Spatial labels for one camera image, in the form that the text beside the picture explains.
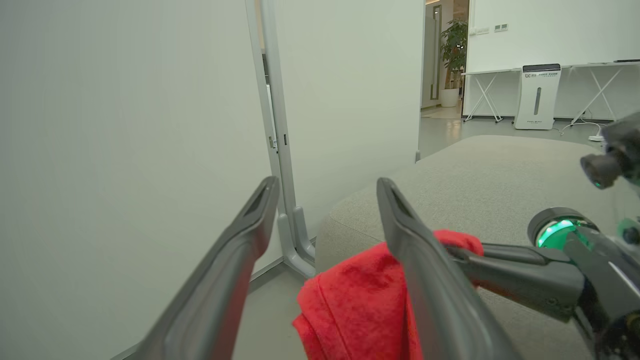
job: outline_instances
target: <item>white wall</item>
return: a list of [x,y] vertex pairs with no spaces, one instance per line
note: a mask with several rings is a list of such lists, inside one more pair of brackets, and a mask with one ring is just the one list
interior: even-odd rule
[[255,16],[256,23],[258,25],[258,39],[260,40],[260,48],[264,53],[264,34],[262,33],[262,11],[260,9],[260,0],[255,0],[253,5],[255,6]]
[[438,30],[436,29],[437,22],[432,19],[429,13],[425,13],[424,19],[424,52],[422,55],[422,100],[421,107],[428,108],[436,105],[436,100],[431,99],[431,87],[435,84],[437,79],[437,74],[435,73],[437,59],[439,51],[436,51],[436,36]]
[[[640,58],[637,14],[640,2],[619,0],[471,0],[470,27],[493,28],[509,24],[509,30],[486,35],[471,35],[468,40],[467,71],[510,69],[522,65],[560,63],[573,65],[590,62]],[[614,69],[595,71],[603,85]],[[617,117],[639,109],[637,68],[625,68],[605,94]],[[483,76],[484,84],[491,77]],[[481,92],[469,78],[465,94],[465,114],[475,105]],[[517,75],[499,75],[492,86],[492,97],[502,115],[514,116],[517,106]],[[588,69],[563,71],[556,103],[556,117],[573,118],[598,88]],[[478,115],[490,115],[483,104]],[[594,119],[612,119],[600,98],[587,112]]]
[[271,173],[244,2],[2,2],[0,168],[0,358],[137,343]]
[[274,3],[296,203],[313,237],[338,201],[415,161],[424,2]]

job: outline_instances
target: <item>gray floor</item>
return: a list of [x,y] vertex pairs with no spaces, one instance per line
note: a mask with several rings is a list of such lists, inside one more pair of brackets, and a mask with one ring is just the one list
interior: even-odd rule
[[244,303],[234,360],[306,359],[296,329],[296,297],[304,279],[280,263],[252,281]]
[[[555,127],[562,129],[568,124],[558,121]],[[584,143],[597,151],[600,144],[587,139],[597,131],[595,125],[581,125],[565,129],[564,135],[560,136],[556,130],[516,130],[510,120],[496,124],[493,119],[473,119],[463,124],[460,119],[425,117],[420,123],[419,148],[425,157],[471,136],[510,135]],[[306,358],[291,325],[300,313],[296,296],[302,285],[303,279],[282,264],[252,282],[234,350],[235,360]]]
[[[568,121],[556,121],[554,127],[562,129],[567,125],[569,125]],[[420,155],[424,158],[471,136],[509,135],[583,143],[600,149],[600,143],[588,140],[589,136],[596,135],[597,132],[598,127],[591,124],[567,127],[564,130],[564,135],[561,136],[559,131],[553,129],[516,130],[509,119],[496,124],[493,119],[471,119],[463,123],[461,119],[423,117],[420,120],[418,148],[420,149]]]

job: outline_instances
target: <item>red cloth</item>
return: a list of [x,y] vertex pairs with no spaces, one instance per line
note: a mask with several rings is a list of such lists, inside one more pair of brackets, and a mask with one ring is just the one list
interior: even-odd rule
[[[483,255],[474,236],[434,234]],[[404,272],[386,243],[308,280],[298,303],[302,314],[293,326],[309,359],[422,359]]]

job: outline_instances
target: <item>fabric upholstery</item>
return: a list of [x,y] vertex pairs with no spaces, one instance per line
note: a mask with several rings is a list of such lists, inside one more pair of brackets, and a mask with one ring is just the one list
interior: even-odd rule
[[[447,246],[484,254],[475,236],[433,234]],[[423,359],[403,268],[386,243],[305,282],[298,304],[302,314],[293,326],[310,360]]]
[[[576,209],[603,233],[615,234],[617,221],[640,215],[640,201],[624,181],[602,191],[586,179],[579,159],[594,152],[594,147],[557,140],[474,136],[389,177],[429,228],[473,234],[485,243],[530,245],[530,219],[553,206]],[[372,183],[325,218],[317,235],[317,271],[382,241]],[[479,292],[526,359],[589,358],[574,324]]]

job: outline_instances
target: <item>green led light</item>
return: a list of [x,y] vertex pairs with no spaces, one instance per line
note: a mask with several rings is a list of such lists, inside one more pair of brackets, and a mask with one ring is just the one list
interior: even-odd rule
[[551,225],[550,227],[547,228],[547,230],[545,230],[545,232],[542,234],[542,236],[540,236],[540,239],[538,239],[538,247],[542,247],[543,244],[545,243],[545,241],[547,241],[549,239],[549,237],[551,237],[552,235],[556,234],[558,231],[562,230],[562,229],[567,229],[568,227],[572,227],[572,229],[568,229],[568,230],[574,230],[574,226],[573,223],[570,222],[569,220],[562,220],[556,224]]

